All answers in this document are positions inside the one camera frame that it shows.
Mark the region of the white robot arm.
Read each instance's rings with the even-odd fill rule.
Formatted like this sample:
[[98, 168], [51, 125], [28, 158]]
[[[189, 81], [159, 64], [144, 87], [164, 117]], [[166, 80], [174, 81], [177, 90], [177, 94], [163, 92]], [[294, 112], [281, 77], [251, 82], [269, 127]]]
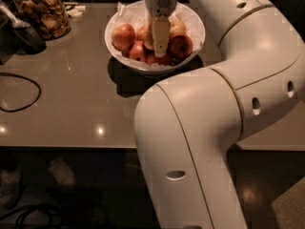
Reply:
[[160, 81], [134, 115], [161, 229], [247, 229], [227, 151], [304, 94], [304, 43], [268, 0], [189, 0], [224, 57]]

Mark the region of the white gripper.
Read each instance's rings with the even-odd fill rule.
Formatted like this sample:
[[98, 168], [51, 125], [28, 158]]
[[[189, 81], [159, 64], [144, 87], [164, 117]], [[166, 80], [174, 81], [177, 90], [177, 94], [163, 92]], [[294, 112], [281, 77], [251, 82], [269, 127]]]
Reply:
[[156, 57], [164, 56], [167, 51], [171, 28], [168, 17], [175, 11], [177, 1], [145, 0], [147, 11], [155, 17], [152, 21], [152, 39]]

